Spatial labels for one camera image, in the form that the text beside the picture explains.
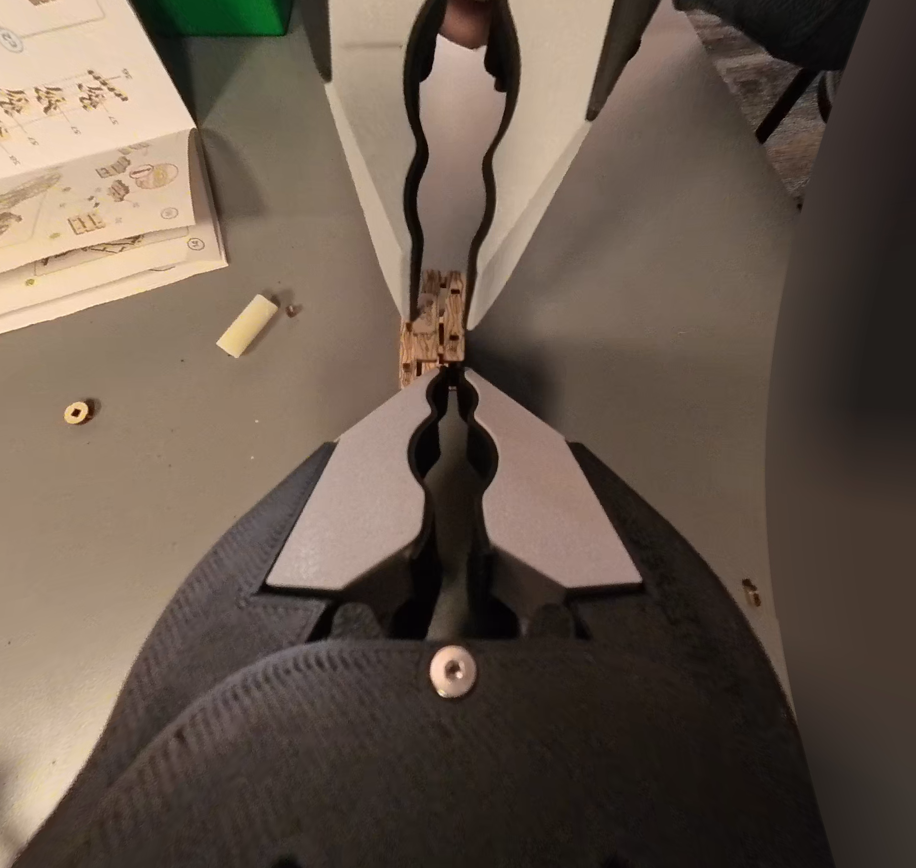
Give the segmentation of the person's right hand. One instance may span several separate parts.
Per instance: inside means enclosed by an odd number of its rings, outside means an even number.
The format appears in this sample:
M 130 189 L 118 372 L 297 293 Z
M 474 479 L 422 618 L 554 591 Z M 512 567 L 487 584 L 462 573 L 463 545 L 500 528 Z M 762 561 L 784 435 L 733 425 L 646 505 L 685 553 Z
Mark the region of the person's right hand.
M 480 49 L 487 44 L 492 5 L 492 0 L 446 0 L 439 35 L 464 49 Z

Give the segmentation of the slatted wooden model panel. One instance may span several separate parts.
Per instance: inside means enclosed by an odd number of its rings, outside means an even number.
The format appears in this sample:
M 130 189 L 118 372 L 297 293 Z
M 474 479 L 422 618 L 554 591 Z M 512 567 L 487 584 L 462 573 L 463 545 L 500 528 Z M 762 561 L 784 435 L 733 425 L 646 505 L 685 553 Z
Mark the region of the slatted wooden model panel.
M 464 361 L 465 280 L 458 271 L 424 270 L 412 323 L 414 357 L 424 369 Z

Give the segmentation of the cream cylindrical wax stick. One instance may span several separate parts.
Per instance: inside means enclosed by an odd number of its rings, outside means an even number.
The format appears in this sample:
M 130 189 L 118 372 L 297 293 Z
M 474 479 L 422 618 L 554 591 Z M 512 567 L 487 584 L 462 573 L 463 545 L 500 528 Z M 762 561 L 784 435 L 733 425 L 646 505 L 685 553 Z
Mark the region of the cream cylindrical wax stick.
M 216 346 L 232 358 L 241 358 L 278 311 L 276 301 L 255 295 L 216 340 Z

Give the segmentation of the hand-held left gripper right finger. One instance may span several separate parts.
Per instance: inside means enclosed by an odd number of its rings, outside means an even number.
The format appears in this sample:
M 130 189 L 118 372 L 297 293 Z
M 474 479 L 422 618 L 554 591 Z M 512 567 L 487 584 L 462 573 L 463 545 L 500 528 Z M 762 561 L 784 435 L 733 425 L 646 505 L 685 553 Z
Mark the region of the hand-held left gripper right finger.
M 474 370 L 469 427 L 496 454 L 482 496 L 483 526 L 503 569 L 500 588 L 533 576 L 549 590 L 642 583 L 566 439 Z

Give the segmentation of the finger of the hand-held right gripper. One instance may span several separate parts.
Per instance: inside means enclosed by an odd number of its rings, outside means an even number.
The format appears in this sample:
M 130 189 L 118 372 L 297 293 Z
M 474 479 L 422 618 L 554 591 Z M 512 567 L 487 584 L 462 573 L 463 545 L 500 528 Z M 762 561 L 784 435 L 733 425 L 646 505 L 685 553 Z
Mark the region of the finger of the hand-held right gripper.
M 328 0 L 326 95 L 385 283 L 411 310 L 413 239 L 404 195 L 417 149 L 404 86 L 409 38 L 427 0 Z
M 506 108 L 489 163 L 491 218 L 475 250 L 466 327 L 497 301 L 589 132 L 614 0 L 495 0 L 511 39 Z

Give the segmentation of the white instruction booklet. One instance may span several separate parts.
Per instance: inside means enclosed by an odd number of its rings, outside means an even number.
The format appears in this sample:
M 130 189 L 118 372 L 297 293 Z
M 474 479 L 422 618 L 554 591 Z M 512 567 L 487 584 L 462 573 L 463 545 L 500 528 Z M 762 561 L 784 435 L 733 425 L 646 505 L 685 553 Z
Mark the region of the white instruction booklet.
M 129 0 L 1 0 L 1 331 L 227 265 L 200 138 Z

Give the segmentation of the small notched wooden model part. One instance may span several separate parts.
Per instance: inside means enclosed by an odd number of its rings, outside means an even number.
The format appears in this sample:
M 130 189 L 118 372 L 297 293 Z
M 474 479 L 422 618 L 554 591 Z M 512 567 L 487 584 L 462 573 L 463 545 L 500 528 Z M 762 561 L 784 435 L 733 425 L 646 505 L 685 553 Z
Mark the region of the small notched wooden model part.
M 444 316 L 435 321 L 420 317 L 402 322 L 399 329 L 397 379 L 405 389 L 431 370 L 464 361 L 464 327 Z

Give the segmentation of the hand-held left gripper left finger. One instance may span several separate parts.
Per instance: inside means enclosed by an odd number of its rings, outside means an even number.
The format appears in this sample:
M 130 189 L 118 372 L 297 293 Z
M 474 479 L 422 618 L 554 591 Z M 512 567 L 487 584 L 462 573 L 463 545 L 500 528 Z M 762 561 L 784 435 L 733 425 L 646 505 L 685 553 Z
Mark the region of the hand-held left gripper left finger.
M 442 371 L 418 377 L 346 430 L 292 527 L 267 585 L 348 589 L 414 549 L 428 518 L 418 441 L 438 433 Z

